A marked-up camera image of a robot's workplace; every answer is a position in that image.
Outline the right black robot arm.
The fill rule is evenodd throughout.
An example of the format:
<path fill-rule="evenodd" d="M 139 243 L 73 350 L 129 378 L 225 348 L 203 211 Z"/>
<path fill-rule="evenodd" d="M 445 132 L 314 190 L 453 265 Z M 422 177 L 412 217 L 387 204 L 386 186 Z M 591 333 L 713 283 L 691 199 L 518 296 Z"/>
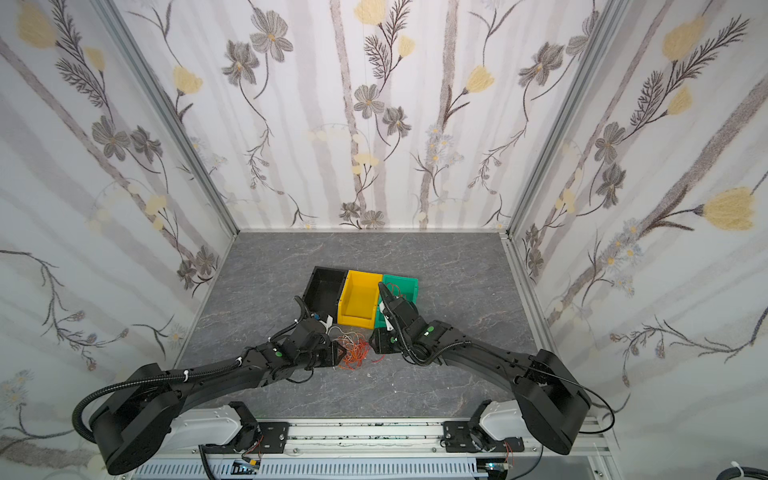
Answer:
<path fill-rule="evenodd" d="M 524 434 L 530 434 L 550 451 L 567 455 L 586 434 L 591 408 L 608 404 L 576 381 L 551 351 L 523 354 L 494 347 L 446 322 L 426 322 L 413 302 L 394 295 L 385 283 L 378 290 L 386 325 L 370 339 L 376 353 L 399 353 L 420 367 L 461 368 L 512 396 L 509 402 L 483 401 L 466 422 L 444 423 L 442 442 L 449 453 L 519 452 Z"/>

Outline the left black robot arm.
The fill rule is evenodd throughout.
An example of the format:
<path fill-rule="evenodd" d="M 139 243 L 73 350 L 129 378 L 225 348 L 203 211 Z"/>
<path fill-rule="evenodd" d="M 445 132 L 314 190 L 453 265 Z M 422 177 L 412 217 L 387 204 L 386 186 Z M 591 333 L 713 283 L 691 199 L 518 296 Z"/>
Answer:
<path fill-rule="evenodd" d="M 127 380 L 102 387 L 74 407 L 74 431 L 95 444 L 112 475 L 136 469 L 158 453 L 181 414 L 242 390 L 294 380 L 298 370 L 340 365 L 347 349 L 328 327 L 295 298 L 302 314 L 267 342 L 232 359 L 187 369 L 163 370 L 156 363 Z"/>

